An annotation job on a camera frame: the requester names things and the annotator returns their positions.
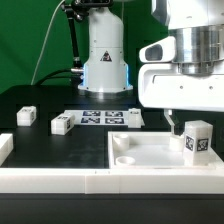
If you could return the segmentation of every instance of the cable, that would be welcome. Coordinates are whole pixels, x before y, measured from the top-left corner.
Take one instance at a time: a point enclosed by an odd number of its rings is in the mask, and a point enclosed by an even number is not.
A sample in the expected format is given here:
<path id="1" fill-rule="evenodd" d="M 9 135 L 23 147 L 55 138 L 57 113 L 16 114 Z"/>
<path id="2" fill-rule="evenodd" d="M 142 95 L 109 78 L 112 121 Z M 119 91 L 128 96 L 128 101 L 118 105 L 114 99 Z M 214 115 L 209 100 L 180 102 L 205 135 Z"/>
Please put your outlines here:
<path id="1" fill-rule="evenodd" d="M 40 79 L 35 86 L 40 86 L 44 81 L 46 81 L 47 79 L 57 75 L 57 74 L 61 74 L 61 73 L 65 73 L 65 72 L 70 72 L 71 73 L 71 69 L 63 69 L 63 70 L 57 70 L 55 72 L 50 73 L 49 75 L 45 76 L 44 78 Z"/>
<path id="2" fill-rule="evenodd" d="M 54 11 L 54 13 L 53 13 L 53 15 L 52 15 L 51 21 L 50 21 L 49 26 L 48 26 L 48 29 L 47 29 L 46 36 L 45 36 L 45 38 L 44 38 L 44 43 L 43 43 L 43 46 L 42 46 L 42 49 L 41 49 L 41 53 L 40 53 L 39 59 L 38 59 L 38 61 L 37 61 L 35 70 L 34 70 L 34 74 L 33 74 L 32 81 L 31 81 L 31 85 L 34 84 L 34 80 L 35 80 L 36 75 L 37 75 L 37 70 L 38 70 L 38 68 L 39 68 L 41 59 L 42 59 L 42 57 L 43 57 L 44 50 L 45 50 L 45 47 L 46 47 L 46 44 L 47 44 L 47 40 L 48 40 L 48 36 L 49 36 L 50 30 L 51 30 L 52 24 L 53 24 L 53 22 L 54 22 L 56 13 L 57 13 L 58 9 L 61 7 L 61 5 L 62 5 L 64 2 L 65 2 L 65 0 L 62 0 L 62 1 L 58 4 L 58 6 L 56 7 L 56 9 L 55 9 L 55 11 Z"/>

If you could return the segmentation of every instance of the white plastic tray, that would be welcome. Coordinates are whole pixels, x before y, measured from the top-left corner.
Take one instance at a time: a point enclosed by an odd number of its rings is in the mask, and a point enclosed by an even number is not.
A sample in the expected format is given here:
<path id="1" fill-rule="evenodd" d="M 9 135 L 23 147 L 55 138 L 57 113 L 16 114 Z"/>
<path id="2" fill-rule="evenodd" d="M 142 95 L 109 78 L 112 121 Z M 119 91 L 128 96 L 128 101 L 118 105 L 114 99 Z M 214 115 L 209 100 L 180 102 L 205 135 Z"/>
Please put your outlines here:
<path id="1" fill-rule="evenodd" d="M 128 149 L 122 150 L 116 144 L 116 137 L 120 135 L 129 136 Z M 185 165 L 181 151 L 170 149 L 171 133 L 169 132 L 109 132 L 108 150 L 109 165 L 111 169 L 175 169 L 175 168 L 203 168 L 214 169 L 217 166 L 224 166 L 223 161 L 213 149 L 209 149 L 210 162 L 207 166 Z M 119 157 L 128 157 L 135 160 L 134 164 L 116 164 Z"/>

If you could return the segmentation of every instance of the black table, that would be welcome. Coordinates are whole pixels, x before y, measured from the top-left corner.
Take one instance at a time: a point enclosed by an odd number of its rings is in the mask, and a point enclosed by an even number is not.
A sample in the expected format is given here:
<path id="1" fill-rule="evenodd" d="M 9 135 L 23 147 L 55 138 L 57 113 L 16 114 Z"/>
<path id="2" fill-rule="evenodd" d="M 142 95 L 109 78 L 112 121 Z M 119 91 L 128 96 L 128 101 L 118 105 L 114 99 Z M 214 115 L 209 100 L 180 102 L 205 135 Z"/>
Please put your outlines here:
<path id="1" fill-rule="evenodd" d="M 128 131 L 128 128 L 75 126 L 65 136 L 51 135 L 50 121 L 67 109 L 128 110 L 138 107 L 146 122 L 140 131 L 169 130 L 162 111 L 143 110 L 135 96 L 108 101 L 78 96 L 71 87 L 15 86 L 0 95 L 0 105 L 0 132 L 13 133 L 15 142 L 4 168 L 108 168 L 107 133 Z M 17 127 L 16 112 L 31 105 L 37 107 L 37 120 L 31 127 Z M 10 224 L 218 224 L 223 223 L 223 214 L 224 195 L 0 194 L 0 223 Z"/>

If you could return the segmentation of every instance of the sticker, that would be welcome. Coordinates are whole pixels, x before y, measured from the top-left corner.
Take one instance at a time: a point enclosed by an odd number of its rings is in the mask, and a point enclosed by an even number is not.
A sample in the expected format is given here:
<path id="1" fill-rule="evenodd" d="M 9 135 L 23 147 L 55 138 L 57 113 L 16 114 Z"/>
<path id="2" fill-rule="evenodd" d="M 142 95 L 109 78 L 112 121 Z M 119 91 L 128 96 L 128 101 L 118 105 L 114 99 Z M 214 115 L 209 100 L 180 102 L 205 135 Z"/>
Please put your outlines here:
<path id="1" fill-rule="evenodd" d="M 22 109 L 22 112 L 31 112 L 31 109 Z"/>
<path id="2" fill-rule="evenodd" d="M 92 123 L 92 124 L 99 124 L 100 123 L 100 118 L 85 118 L 83 117 L 82 120 L 81 120 L 81 124 L 89 124 L 89 123 Z"/>
<path id="3" fill-rule="evenodd" d="M 106 117 L 123 117 L 123 112 L 121 111 L 106 111 Z"/>
<path id="4" fill-rule="evenodd" d="M 83 116 L 88 116 L 88 117 L 99 117 L 100 116 L 100 111 L 83 111 Z"/>
<path id="5" fill-rule="evenodd" d="M 191 151 L 193 151 L 194 149 L 194 139 L 189 137 L 189 136 L 186 136 L 186 145 L 185 147 L 187 149 L 190 149 Z"/>
<path id="6" fill-rule="evenodd" d="M 123 118 L 106 118 L 105 119 L 106 124 L 124 124 Z"/>
<path id="7" fill-rule="evenodd" d="M 58 119 L 58 120 L 67 120 L 68 117 L 65 117 L 65 116 L 59 116 L 57 119 Z"/>
<path id="8" fill-rule="evenodd" d="M 71 127 L 71 121 L 70 119 L 67 121 L 67 129 L 69 129 Z"/>
<path id="9" fill-rule="evenodd" d="M 112 62 L 112 59 L 111 59 L 110 54 L 108 53 L 108 51 L 105 52 L 105 54 L 103 55 L 103 57 L 101 58 L 100 61 Z"/>
<path id="10" fill-rule="evenodd" d="M 199 139 L 197 144 L 197 151 L 206 151 L 208 150 L 208 138 L 205 139 Z"/>
<path id="11" fill-rule="evenodd" d="M 34 112 L 31 113 L 31 120 L 34 120 Z"/>

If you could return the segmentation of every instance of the white plastic border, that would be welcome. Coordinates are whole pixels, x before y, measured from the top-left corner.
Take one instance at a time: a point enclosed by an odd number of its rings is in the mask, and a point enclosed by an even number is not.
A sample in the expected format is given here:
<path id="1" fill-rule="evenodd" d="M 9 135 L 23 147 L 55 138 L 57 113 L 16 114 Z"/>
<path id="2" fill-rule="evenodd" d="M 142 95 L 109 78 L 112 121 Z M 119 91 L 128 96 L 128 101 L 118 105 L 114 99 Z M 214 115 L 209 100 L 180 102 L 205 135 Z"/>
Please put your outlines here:
<path id="1" fill-rule="evenodd" d="M 0 193 L 224 194 L 224 166 L 221 162 L 198 169 L 0 168 Z"/>

